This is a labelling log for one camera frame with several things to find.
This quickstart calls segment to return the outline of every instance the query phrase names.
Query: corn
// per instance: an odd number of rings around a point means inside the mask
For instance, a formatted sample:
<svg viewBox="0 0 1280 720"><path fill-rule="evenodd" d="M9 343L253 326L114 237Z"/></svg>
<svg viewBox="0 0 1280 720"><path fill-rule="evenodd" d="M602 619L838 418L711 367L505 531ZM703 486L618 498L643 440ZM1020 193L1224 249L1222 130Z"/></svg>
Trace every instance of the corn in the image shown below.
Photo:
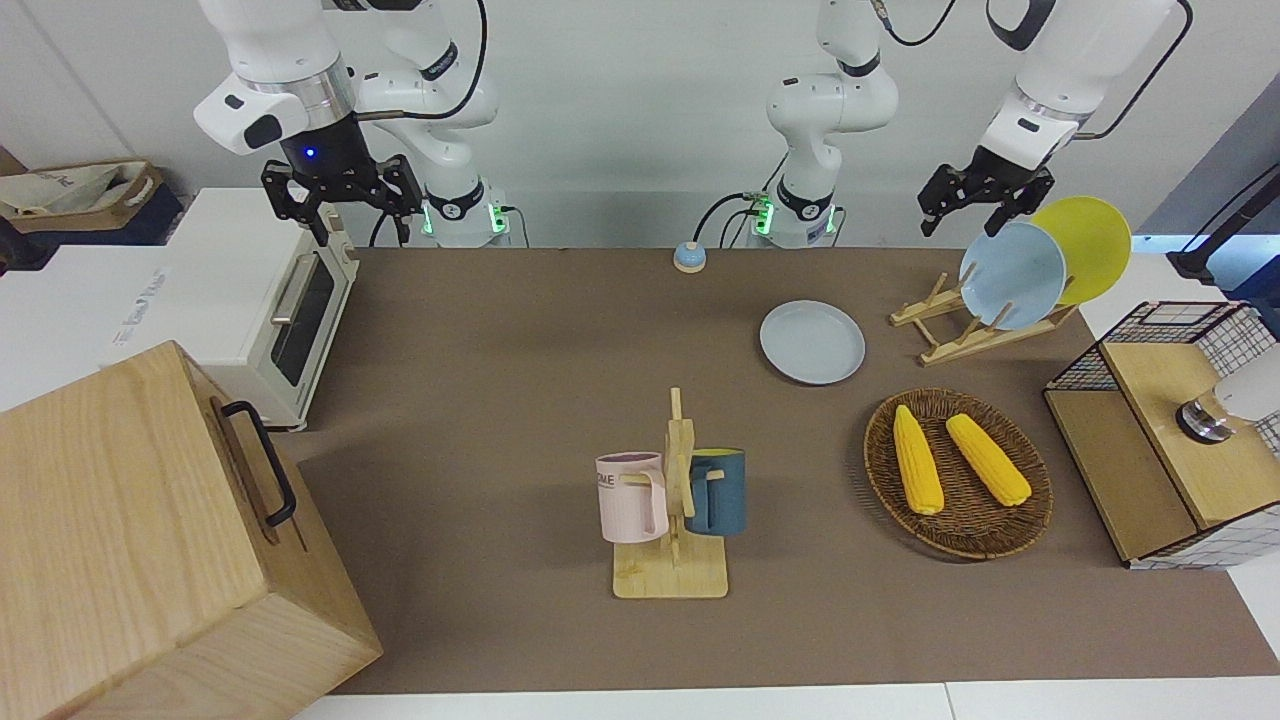
<svg viewBox="0 0 1280 720"><path fill-rule="evenodd" d="M897 470L902 475L906 505L918 515L936 515L942 510L942 483L938 466L929 452L920 423L906 405L893 413L893 450L897 452Z"/></svg>
<svg viewBox="0 0 1280 720"><path fill-rule="evenodd" d="M969 466L978 473L982 484L987 486L987 491L1001 505L1005 507L1021 505L1032 496L1032 486L1027 478L1018 471L996 441L973 421L973 418L964 413L951 416L947 420L947 434L969 461Z"/></svg>

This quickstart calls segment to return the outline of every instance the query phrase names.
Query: wicker basket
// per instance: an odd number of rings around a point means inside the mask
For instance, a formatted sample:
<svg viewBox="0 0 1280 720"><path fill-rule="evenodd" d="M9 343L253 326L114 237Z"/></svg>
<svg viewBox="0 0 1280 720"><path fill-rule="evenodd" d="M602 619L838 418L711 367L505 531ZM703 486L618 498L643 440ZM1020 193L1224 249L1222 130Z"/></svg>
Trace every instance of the wicker basket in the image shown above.
<svg viewBox="0 0 1280 720"><path fill-rule="evenodd" d="M893 448L893 411L906 405L924 428L938 465L945 506L937 515L916 515L906 505ZM996 502L947 434L947 418L966 413L1027 477L1032 496L1016 507ZM888 514L922 542L972 560L1004 557L1030 547L1048 527L1053 491L1036 447L1009 418L960 392L922 388L886 400L867 427L863 441L867 477Z"/></svg>

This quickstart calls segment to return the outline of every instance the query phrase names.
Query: mug handle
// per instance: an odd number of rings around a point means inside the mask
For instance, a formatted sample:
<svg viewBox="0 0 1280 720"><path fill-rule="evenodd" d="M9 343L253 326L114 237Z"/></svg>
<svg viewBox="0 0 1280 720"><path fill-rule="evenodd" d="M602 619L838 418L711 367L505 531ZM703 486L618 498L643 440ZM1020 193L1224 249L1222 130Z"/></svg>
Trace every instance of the mug handle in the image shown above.
<svg viewBox="0 0 1280 720"><path fill-rule="evenodd" d="M712 502L712 480L723 480L724 470L708 470L707 471L707 529L710 530L716 527L716 503Z"/></svg>
<svg viewBox="0 0 1280 720"><path fill-rule="evenodd" d="M658 532L658 518L667 516L667 484L658 470L640 470L639 473L626 473L622 482L644 478L649 480L649 498L653 501L649 512L649 521L645 524L645 533L652 534L649 539L662 537L667 530Z"/></svg>

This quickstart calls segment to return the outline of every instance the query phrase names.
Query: green indicator light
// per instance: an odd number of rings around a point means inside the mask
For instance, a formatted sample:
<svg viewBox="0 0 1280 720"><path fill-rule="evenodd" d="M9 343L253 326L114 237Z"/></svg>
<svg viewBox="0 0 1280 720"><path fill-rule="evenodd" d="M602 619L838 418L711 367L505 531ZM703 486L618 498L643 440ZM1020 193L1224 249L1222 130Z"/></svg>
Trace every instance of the green indicator light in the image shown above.
<svg viewBox="0 0 1280 720"><path fill-rule="evenodd" d="M489 204L489 224L493 227L494 234L507 232L507 217L493 204Z"/></svg>
<svg viewBox="0 0 1280 720"><path fill-rule="evenodd" d="M773 228L773 202L764 197L760 200L762 210L756 214L755 234L768 236Z"/></svg>

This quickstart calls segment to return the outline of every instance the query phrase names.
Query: table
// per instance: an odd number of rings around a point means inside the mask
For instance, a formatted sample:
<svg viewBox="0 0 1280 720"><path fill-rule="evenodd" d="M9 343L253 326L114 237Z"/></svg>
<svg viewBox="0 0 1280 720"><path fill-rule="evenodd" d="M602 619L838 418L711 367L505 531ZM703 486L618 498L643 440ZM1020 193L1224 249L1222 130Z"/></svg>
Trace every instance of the table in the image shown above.
<svg viewBox="0 0 1280 720"><path fill-rule="evenodd" d="M710 255L698 275L660 250L362 255L311 429L279 438L387 650L338 692L1277 673L1225 573L1120 566L1041 398L1089 345L1080 320L923 369L884 318L959 252ZM758 324L794 299L859 322L858 374L768 366ZM593 457L660 447L671 386L699 445L748 450L750 527L727 598L621 601ZM865 423L920 386L987 400L1039 448L1056 503L1027 552L940 561L877 518Z"/></svg>

